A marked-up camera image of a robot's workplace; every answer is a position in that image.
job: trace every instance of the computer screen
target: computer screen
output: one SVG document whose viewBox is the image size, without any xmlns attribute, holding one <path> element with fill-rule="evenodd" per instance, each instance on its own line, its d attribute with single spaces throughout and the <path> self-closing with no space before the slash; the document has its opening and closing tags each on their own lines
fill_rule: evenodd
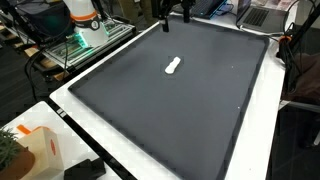
<svg viewBox="0 0 320 180">
<path fill-rule="evenodd" d="M 239 0 L 238 12 L 237 12 L 237 21 L 243 16 L 243 14 L 250 7 L 250 5 L 251 5 L 251 0 Z"/>
</svg>

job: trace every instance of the cardboard box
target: cardboard box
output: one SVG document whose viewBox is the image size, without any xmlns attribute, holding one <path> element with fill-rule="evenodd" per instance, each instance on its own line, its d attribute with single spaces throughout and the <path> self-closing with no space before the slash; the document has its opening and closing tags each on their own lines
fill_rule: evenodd
<svg viewBox="0 0 320 180">
<path fill-rule="evenodd" d="M 52 179 L 64 170 L 57 135 L 45 128 L 39 128 L 17 140 L 28 147 L 35 156 L 35 164 L 23 180 Z"/>
</svg>

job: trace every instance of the floor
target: floor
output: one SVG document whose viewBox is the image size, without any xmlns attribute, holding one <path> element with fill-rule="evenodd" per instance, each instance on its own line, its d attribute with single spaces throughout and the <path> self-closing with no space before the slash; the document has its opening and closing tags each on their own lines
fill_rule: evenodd
<svg viewBox="0 0 320 180">
<path fill-rule="evenodd" d="M 118 5 L 115 14 L 121 15 Z M 138 24 L 143 29 L 144 20 Z M 307 35 L 303 52 L 314 54 L 320 52 L 320 30 L 312 29 Z M 0 49 L 0 127 L 30 108 L 35 102 L 31 96 L 29 82 L 23 67 L 27 59 L 18 55 L 11 47 Z M 57 83 L 45 83 L 37 72 L 33 73 L 35 84 L 44 91 L 52 92 Z M 38 92 L 40 100 L 47 101 L 49 93 Z M 320 148 L 303 149 L 299 146 L 307 127 L 317 114 L 285 107 L 278 114 L 280 135 L 275 135 L 270 166 L 270 180 L 320 180 Z"/>
</svg>

